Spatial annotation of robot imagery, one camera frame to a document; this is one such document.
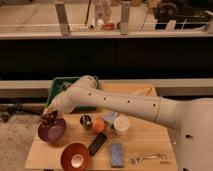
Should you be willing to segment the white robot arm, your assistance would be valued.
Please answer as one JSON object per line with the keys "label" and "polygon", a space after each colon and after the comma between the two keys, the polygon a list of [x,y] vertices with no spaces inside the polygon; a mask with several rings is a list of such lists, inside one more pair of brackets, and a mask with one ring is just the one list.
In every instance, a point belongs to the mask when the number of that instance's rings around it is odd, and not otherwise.
{"label": "white robot arm", "polygon": [[56,95],[46,112],[70,113],[78,106],[102,107],[150,121],[178,132],[178,171],[213,171],[213,98],[189,101],[110,93],[85,75]]}

